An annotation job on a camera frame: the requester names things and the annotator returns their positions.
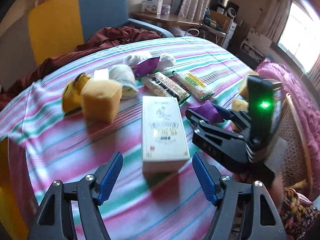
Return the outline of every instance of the screw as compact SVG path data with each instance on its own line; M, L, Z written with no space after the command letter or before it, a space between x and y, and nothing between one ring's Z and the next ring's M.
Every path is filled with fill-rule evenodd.
M255 185L256 187L262 187L262 186L263 186L263 183L262 183L260 180L256 180L256 181L254 182L254 185Z
M90 181L90 180L93 180L93 179L94 179L94 176L92 174L89 174L89 175L85 176L85 180Z
M221 176L221 179L222 179L223 181L229 181L229 180L231 180L231 177L230 177L229 175L222 175L222 176Z
M57 179L57 180L55 180L54 182L52 182L52 185L53 185L53 186L59 186L60 183L61 183L61 181Z

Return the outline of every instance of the maroon fabric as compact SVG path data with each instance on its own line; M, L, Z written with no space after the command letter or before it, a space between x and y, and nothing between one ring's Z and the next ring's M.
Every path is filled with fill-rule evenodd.
M161 37L156 32L142 31L127 26L121 28L102 28L92 35L85 44L77 46L73 52L59 57L47 58L33 73L17 80L6 92L1 93L0 111L33 82L44 78L46 75L72 61L118 45L159 38Z

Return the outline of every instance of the green led indicator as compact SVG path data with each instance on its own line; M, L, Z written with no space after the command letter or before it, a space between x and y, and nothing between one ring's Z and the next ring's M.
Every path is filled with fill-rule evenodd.
M263 109L267 109L270 106L270 103L262 101L262 104L260 105Z

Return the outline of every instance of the pink blanket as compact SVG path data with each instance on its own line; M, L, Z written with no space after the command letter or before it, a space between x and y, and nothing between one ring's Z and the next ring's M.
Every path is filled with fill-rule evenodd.
M313 171L313 192L310 200L313 201L320 194L320 111L316 103L305 92L306 88L300 84L286 66L273 62L263 62L256 71L263 77L281 81L284 90L283 96L287 93L292 96L308 143Z

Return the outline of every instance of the striped tablecloth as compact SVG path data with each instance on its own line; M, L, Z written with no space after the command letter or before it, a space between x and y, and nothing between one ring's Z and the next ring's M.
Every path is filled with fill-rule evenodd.
M191 161L178 173L144 177L141 173L142 96L148 89L137 81L139 95L122 100L112 124L87 122L81 112L64 116L61 94L67 82L81 72L93 75L120 64L125 55L148 50L154 57L171 53L176 65L163 73L189 70L215 93L210 100L229 107L237 97L239 81L250 70L221 47L194 37L158 39L121 45L72 62L33 83L0 113L0 141L11 138L26 151L30 181L40 203L53 180L78 181L122 152L124 165L100 212L112 240L201 239L215 208L206 201ZM185 118L188 106L200 105L190 97L181 108L192 155L192 130ZM73 203L78 239L84 239L79 210Z

